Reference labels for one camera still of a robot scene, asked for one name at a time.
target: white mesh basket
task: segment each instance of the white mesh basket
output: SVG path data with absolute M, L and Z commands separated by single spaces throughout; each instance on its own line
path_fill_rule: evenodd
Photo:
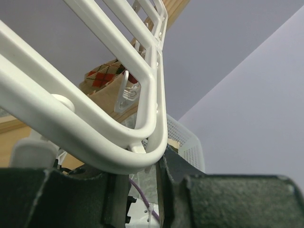
M 136 114 L 130 116 L 122 124 L 129 128 L 134 128 L 135 121 Z M 168 139 L 180 142 L 179 155 L 198 170 L 205 172 L 205 162 L 200 140 L 195 134 L 169 115 L 167 115 L 167 124 Z M 146 147 L 147 141 L 144 140 L 142 143 Z

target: black plastic part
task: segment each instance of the black plastic part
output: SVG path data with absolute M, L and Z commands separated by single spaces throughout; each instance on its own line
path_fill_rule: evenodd
M 125 227 L 128 175 L 83 165 L 70 175 L 0 169 L 0 180 L 1 228 Z
M 130 221 L 131 221 L 131 217 L 128 216 L 128 212 L 129 212 L 131 203 L 136 203 L 136 198 L 134 198 L 132 196 L 128 196 L 128 200 L 127 200 L 127 212 L 126 212 L 126 215 L 125 215 L 125 222 L 126 222 L 126 224 L 129 224 Z
M 157 185 L 164 228 L 304 228 L 303 197 L 286 177 L 206 175 L 167 148 Z

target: gray wall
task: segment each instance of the gray wall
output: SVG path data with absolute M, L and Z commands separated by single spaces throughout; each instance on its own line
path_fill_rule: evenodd
M 208 173 L 283 174 L 304 190 L 304 7 L 190 109 Z
M 166 36 L 168 113 L 182 117 L 303 4 L 191 0 Z M 77 85 L 87 71 L 113 58 L 62 0 L 1 0 L 0 19 Z

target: curved white bar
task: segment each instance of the curved white bar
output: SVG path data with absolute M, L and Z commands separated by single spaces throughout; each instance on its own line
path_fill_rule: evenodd
M 133 153 L 107 140 L 53 95 L 0 56 L 0 104 L 81 161 L 107 172 L 129 174 L 156 163 L 167 145 L 163 83 L 159 83 L 158 121 L 147 153 Z

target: white tubular rail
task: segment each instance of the white tubular rail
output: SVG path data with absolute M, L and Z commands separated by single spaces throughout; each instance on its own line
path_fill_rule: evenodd
M 0 21 L 0 106 L 81 161 L 129 174 L 156 163 L 167 144 L 162 47 L 168 14 L 161 0 L 135 4 L 153 20 L 150 32 L 126 0 L 104 0 L 146 49 L 145 59 L 93 0 L 64 0 L 141 85 L 135 129 L 122 126 Z M 64 106 L 53 94 L 75 107 Z M 149 138 L 144 150 L 141 141 Z

